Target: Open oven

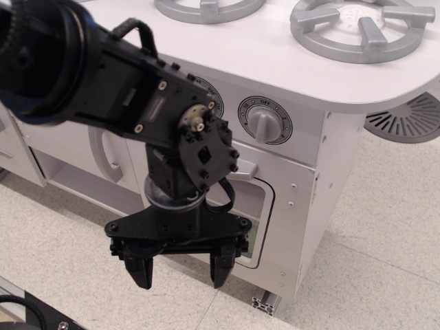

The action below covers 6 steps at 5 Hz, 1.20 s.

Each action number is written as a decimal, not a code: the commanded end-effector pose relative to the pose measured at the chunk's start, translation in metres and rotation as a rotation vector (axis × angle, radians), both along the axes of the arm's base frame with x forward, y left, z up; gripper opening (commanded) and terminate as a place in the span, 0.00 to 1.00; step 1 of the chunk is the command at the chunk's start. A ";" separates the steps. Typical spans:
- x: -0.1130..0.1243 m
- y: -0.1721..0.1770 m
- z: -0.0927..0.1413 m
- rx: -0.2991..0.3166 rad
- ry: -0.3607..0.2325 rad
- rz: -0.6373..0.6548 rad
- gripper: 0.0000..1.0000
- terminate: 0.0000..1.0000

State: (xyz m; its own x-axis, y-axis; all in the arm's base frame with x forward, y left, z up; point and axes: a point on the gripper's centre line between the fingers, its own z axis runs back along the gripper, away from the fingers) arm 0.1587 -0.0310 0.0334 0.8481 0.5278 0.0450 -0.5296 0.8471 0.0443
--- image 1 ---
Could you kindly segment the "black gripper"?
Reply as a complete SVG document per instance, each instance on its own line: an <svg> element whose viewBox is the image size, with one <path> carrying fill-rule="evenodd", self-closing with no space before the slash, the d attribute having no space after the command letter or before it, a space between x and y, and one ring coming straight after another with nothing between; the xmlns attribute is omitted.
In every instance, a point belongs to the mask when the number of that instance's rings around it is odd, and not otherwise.
<svg viewBox="0 0 440 330"><path fill-rule="evenodd" d="M105 234L111 253L123 256L127 272L138 287L150 289L153 257L159 254L210 253L214 288L228 279L237 250L248 248L252 222L235 214L215 213L205 204L185 212L168 212L153 206L109 222Z"/></svg>

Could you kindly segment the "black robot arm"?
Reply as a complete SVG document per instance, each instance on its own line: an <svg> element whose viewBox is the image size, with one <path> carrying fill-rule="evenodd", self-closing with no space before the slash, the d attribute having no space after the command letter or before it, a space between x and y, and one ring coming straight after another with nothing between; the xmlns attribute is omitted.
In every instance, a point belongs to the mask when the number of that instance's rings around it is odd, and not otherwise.
<svg viewBox="0 0 440 330"><path fill-rule="evenodd" d="M72 121L144 142L150 205L105 226L112 255L144 289L159 254L208 254L214 286L225 283L252 223L206 193L218 184L235 198L227 176L239 152L208 91L159 58L148 25L106 30L74 1L2 4L1 102L28 124Z"/></svg>

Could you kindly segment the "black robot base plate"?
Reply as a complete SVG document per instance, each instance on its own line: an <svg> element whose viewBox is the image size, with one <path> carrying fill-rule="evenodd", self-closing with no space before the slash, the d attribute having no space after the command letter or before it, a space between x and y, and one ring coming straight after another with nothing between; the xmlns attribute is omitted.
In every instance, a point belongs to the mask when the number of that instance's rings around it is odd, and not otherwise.
<svg viewBox="0 0 440 330"><path fill-rule="evenodd" d="M1 329L85 330L78 321L27 292L1 289Z"/></svg>

